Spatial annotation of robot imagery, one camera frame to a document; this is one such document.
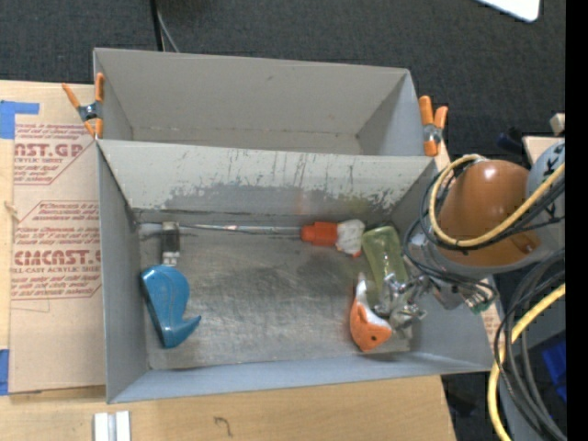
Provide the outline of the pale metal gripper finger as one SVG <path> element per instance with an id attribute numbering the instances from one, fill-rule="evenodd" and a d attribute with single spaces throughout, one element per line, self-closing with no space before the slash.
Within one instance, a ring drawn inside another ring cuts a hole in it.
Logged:
<path id="1" fill-rule="evenodd" d="M 390 305 L 378 304 L 375 307 L 375 313 L 396 332 L 408 329 L 426 316 L 426 310 L 414 303 L 407 303 L 396 308 L 392 308 Z"/>
<path id="2" fill-rule="evenodd" d="M 382 298 L 398 298 L 402 295 L 408 295 L 413 288 L 414 282 L 412 280 L 399 281 L 394 275 L 388 275 L 382 281 L 380 296 Z"/>

